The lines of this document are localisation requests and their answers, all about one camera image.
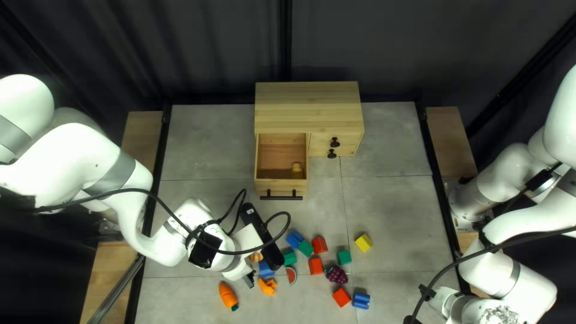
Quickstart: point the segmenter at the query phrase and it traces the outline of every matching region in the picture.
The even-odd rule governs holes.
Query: purple grapes
[[[330,280],[330,282],[335,282],[340,285],[348,282],[348,276],[346,275],[346,272],[339,266],[331,267],[324,274],[326,275],[326,278]]]

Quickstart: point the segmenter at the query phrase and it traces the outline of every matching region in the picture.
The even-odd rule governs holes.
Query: toy block
[[[347,265],[352,263],[352,256],[350,255],[350,250],[340,251],[336,254],[339,265]]]
[[[269,277],[274,275],[274,271],[270,269],[265,260],[258,262],[260,265],[260,277]]]
[[[310,245],[310,243],[302,241],[298,246],[298,251],[302,252],[303,255],[309,257],[312,254],[312,252],[314,252],[314,248]]]
[[[322,260],[320,258],[313,258],[308,261],[308,266],[310,267],[310,274],[323,274],[324,269],[322,268]]]
[[[356,240],[356,245],[360,248],[360,250],[362,250],[362,252],[366,253],[366,251],[368,251],[374,244],[368,235],[364,234]]]
[[[317,237],[312,240],[312,246],[314,247],[314,253],[324,253],[328,252],[328,246],[326,245],[326,240],[322,237]]]
[[[336,304],[338,304],[338,306],[340,306],[340,308],[344,307],[344,305],[346,305],[347,303],[350,302],[350,296],[348,295],[348,293],[344,290],[344,288],[340,288],[338,289],[338,291],[336,291],[333,295],[332,298],[334,298],[334,300],[336,300]]]
[[[300,243],[304,240],[302,235],[296,231],[290,232],[290,234],[286,237],[286,241],[292,248],[298,248]]]
[[[297,262],[296,252],[294,252],[294,250],[284,253],[284,266],[289,266],[296,262]]]
[[[355,293],[352,299],[352,306],[367,310],[370,307],[370,295],[365,293]]]

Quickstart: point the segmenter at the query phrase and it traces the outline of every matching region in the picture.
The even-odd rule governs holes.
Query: toy carrot
[[[224,282],[220,283],[220,287],[218,289],[220,291],[220,298],[224,302],[227,308],[231,308],[232,311],[238,309],[238,299],[236,299],[236,295],[232,292],[232,289],[228,287]]]

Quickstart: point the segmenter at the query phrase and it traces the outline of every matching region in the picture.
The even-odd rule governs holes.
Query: green block
[[[296,253],[292,250],[284,254],[284,265],[289,266],[296,263]]]
[[[310,245],[310,243],[302,241],[298,246],[298,251],[302,252],[303,255],[309,257],[312,254],[312,252],[314,252],[314,248]]]
[[[352,256],[350,255],[350,251],[340,251],[336,255],[338,257],[338,264],[339,265],[347,265],[348,263],[352,263]]]

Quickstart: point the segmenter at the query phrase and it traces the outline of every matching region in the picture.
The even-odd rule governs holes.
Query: wooden drawer cabinet
[[[257,83],[254,134],[254,181],[261,198],[303,199],[308,157],[356,154],[364,134],[358,83]],[[293,171],[295,163],[302,172]]]

